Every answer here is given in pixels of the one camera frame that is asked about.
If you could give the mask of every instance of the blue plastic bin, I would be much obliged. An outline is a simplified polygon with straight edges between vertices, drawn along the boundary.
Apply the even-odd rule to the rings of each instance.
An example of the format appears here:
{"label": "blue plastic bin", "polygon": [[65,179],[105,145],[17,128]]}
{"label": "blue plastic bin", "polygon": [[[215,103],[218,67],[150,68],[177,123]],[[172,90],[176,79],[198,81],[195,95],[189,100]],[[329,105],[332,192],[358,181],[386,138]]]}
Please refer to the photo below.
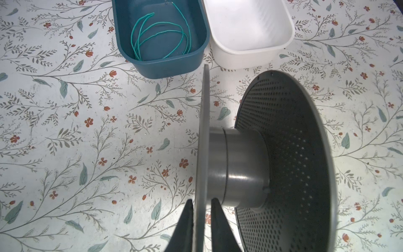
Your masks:
{"label": "blue plastic bin", "polygon": [[[186,39],[184,39],[174,53],[168,58],[161,59],[175,48],[182,37],[180,33],[169,32],[145,42],[140,48],[141,57],[144,61],[138,61],[135,60],[130,44],[130,35],[134,24],[140,17],[154,12],[155,15],[146,22],[145,27],[155,22],[172,22],[181,25],[188,35],[186,23],[172,2],[164,0],[112,0],[119,51],[146,78],[160,79],[188,73],[197,69],[202,62],[204,49],[210,40],[210,30],[202,3],[200,0],[175,0],[174,3],[181,10],[190,27],[192,36],[190,52],[182,54],[186,47]],[[139,29],[140,25],[136,27],[133,40],[137,38]],[[178,27],[157,25],[146,31],[141,38],[145,39],[167,29],[178,29]]]}

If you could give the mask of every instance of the table surface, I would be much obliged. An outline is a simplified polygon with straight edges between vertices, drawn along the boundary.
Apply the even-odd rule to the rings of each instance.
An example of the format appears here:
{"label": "table surface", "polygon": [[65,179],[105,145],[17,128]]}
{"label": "table surface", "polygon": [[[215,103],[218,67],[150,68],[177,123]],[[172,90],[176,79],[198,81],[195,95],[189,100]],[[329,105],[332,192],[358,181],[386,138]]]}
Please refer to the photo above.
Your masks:
{"label": "table surface", "polygon": [[[400,251],[403,16],[392,0],[284,2],[296,35],[270,64],[223,69],[205,50],[211,125],[234,125],[259,73],[295,76],[334,157],[335,251]],[[107,0],[0,6],[2,251],[163,251],[194,197],[202,67],[142,77],[119,53]]]}

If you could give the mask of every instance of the metal disc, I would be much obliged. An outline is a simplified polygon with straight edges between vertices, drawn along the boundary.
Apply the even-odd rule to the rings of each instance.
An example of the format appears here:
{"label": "metal disc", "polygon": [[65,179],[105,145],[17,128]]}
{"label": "metal disc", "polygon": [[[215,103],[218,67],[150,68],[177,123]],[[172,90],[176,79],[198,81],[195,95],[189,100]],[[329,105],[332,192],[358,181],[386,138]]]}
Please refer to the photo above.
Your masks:
{"label": "metal disc", "polygon": [[247,252],[333,252],[337,191],[330,148],[304,88],[267,71],[246,90],[236,129],[258,130],[270,160],[270,193],[259,210],[236,208]]}
{"label": "metal disc", "polygon": [[199,143],[196,170],[196,195],[193,227],[193,252],[203,251],[204,221],[207,203],[208,143],[210,125],[210,73],[204,65],[203,86],[201,88]]}

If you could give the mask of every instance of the plastic container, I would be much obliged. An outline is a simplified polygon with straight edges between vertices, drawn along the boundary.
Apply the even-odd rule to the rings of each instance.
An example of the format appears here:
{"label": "plastic container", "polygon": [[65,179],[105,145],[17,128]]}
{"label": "plastic container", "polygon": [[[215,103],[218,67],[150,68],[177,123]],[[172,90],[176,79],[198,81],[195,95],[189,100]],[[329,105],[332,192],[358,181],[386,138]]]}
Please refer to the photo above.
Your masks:
{"label": "plastic container", "polygon": [[204,6],[214,59],[223,68],[267,64],[294,38],[283,0],[204,0]]}
{"label": "plastic container", "polygon": [[[173,6],[172,2],[164,0],[112,0],[113,15],[116,29],[116,41],[120,53],[133,63],[138,72],[149,79],[160,79],[179,75],[197,69],[203,59],[203,52],[210,40],[210,31],[200,0],[174,0],[174,3],[186,18],[192,36],[192,45],[188,54],[182,54],[186,40],[168,58],[167,55],[181,40],[180,33],[170,32],[160,34],[141,46],[141,56],[144,61],[135,60],[130,44],[131,30],[136,21],[151,12],[155,15],[145,25],[155,22],[172,22],[181,25],[188,35],[185,21]],[[139,34],[140,25],[136,27],[135,36]],[[167,29],[177,29],[172,25],[157,25],[146,31],[143,39]]]}

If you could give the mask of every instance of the metal cylinder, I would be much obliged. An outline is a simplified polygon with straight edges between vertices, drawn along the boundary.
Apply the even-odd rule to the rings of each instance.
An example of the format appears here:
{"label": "metal cylinder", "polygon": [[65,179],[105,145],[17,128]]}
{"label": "metal cylinder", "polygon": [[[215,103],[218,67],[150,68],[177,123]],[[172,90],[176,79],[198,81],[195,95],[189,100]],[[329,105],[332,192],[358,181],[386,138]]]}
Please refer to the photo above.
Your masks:
{"label": "metal cylinder", "polygon": [[210,128],[207,200],[259,208],[267,198],[269,160],[255,130]]}

